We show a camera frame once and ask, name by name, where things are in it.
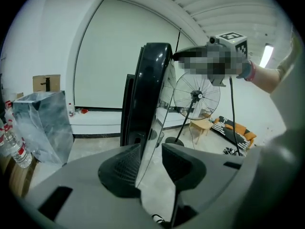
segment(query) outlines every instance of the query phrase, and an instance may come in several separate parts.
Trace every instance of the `standing fan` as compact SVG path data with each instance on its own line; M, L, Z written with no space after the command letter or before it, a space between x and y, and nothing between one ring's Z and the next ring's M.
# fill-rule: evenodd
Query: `standing fan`
M173 99L178 112L185 120L178 136L168 137L165 142L184 146L179 137L186 120L209 118L219 104L220 88L213 86L206 75L185 73L177 82Z

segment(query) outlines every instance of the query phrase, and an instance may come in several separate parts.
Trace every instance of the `fan pole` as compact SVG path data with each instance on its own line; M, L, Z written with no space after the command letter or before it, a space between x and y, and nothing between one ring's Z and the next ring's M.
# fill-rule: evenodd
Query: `fan pole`
M178 134L178 136L177 136L177 138L176 138L176 140L175 140L175 143L178 142L178 140L179 140L179 137L180 137L180 135L181 135L181 132L182 132L182 130L183 130L183 127L184 127L184 125L185 125L185 123L186 123L187 118L189 117L189 114L190 114L190 112L191 112L192 106L193 106L193 104L194 104L195 102L196 102L196 99L193 99L192 102L191 102L191 105L190 105L190 107L189 107L189 110L187 111L185 120L184 120L184 122L183 122L183 124L182 124L182 126L181 126L181 129L180 129L180 131L179 131L179 134Z

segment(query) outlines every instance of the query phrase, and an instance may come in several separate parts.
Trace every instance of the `fan base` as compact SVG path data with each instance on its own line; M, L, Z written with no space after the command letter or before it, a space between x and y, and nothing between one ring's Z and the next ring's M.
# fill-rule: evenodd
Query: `fan base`
M180 145L180 146L183 146L184 147L184 144L182 141L180 141L179 139L176 141L176 137L168 137L166 140L165 140L165 143L171 143L171 144L177 144L177 145Z

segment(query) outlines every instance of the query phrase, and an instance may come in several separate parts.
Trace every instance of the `ceiling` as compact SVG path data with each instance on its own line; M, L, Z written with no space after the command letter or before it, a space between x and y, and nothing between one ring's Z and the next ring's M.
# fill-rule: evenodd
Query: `ceiling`
M248 37L249 58L259 64L266 43L274 46L268 68L290 49L291 22L273 0L172 0L207 36L234 31Z

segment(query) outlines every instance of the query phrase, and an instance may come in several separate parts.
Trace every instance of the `ceiling light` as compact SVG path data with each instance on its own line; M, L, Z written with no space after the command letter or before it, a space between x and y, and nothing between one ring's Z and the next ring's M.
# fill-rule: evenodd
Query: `ceiling light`
M265 51L261 60L261 63L259 64L259 66L265 68L273 51L273 46L271 46L270 44L266 44L265 46Z

